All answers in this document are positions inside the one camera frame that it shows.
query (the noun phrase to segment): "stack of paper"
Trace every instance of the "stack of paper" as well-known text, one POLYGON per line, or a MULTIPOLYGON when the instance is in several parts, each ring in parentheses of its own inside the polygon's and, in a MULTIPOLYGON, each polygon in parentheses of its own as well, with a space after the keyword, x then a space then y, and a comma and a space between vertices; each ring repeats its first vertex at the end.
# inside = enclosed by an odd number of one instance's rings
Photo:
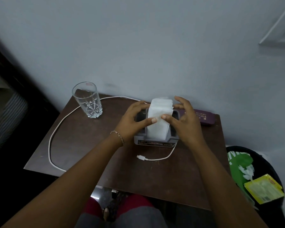
POLYGON ((156 118, 157 123, 147 127, 147 138, 152 140, 165 140, 169 130, 169 123, 161 119, 161 115, 173 113, 173 102, 171 99, 152 100, 148 110, 148 118, 156 118))

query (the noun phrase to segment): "hand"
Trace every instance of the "hand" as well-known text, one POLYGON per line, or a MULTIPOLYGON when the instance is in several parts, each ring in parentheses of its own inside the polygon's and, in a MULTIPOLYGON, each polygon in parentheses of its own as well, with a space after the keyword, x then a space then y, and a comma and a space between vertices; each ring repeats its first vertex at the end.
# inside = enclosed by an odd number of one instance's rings
POLYGON ((145 101, 138 101, 130 105, 128 110, 122 116, 122 119, 115 128, 124 142, 130 141, 135 134, 138 133, 142 128, 152 125, 157 122, 156 118, 147 118, 140 122, 135 122, 135 116, 143 109, 150 107, 150 104, 145 104, 145 101))
POLYGON ((175 128, 180 139, 189 148, 195 149, 200 145, 205 145, 206 142, 201 131, 201 123, 192 105, 182 97, 175 96, 174 98, 181 103, 173 105, 174 109, 185 109, 186 113, 179 120, 167 114, 163 114, 161 118, 175 128))

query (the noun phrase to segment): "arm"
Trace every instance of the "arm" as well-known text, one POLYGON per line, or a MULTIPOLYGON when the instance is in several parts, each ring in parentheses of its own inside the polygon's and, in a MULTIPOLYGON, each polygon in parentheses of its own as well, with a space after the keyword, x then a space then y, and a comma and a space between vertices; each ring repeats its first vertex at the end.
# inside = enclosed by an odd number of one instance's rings
POLYGON ((162 115, 162 119, 174 126, 180 139, 191 150, 200 170, 217 226, 267 227, 207 146, 199 118, 190 102, 177 96, 175 100, 181 104, 174 105, 174 108, 185 109, 186 114, 180 120, 169 115, 162 115))
MULTIPOLYGON (((115 128, 124 142, 156 119, 135 122, 135 115, 150 104, 132 104, 115 128)), ((72 168, 15 214, 3 227, 74 227, 88 198, 92 194, 106 165, 122 146, 117 134, 112 133, 72 168)))

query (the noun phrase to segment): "brown table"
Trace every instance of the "brown table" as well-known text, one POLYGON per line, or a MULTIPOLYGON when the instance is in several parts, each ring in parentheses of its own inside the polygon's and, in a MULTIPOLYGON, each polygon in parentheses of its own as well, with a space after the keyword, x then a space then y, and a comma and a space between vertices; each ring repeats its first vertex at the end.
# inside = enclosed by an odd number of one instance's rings
MULTIPOLYGON (((114 129, 134 100, 124 98, 104 99, 103 114, 97 119, 88 118, 81 109, 68 116, 57 130, 51 145, 54 164, 67 170, 89 152, 114 129)), ((63 172, 48 160, 48 142, 61 119, 78 106, 72 97, 50 128, 25 169, 54 176, 63 172)), ((224 168, 230 172, 220 116, 216 123, 202 127, 207 144, 224 168)), ((210 209, 196 162, 179 141, 172 155, 161 161, 142 161, 137 155, 149 159, 166 157, 171 148, 139 146, 128 142, 118 149, 103 172, 98 185, 125 192, 141 194, 189 206, 210 209)))

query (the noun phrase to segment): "bracelet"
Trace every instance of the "bracelet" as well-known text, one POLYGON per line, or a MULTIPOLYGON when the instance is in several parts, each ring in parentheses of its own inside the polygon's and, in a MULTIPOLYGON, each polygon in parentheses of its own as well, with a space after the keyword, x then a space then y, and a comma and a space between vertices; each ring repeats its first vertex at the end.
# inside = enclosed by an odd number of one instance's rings
POLYGON ((115 131, 115 130, 111 131, 111 133, 116 133, 116 134, 118 134, 118 137, 119 137, 120 140, 122 141, 122 145, 123 145, 123 139, 122 139, 121 135, 120 135, 117 131, 115 131))

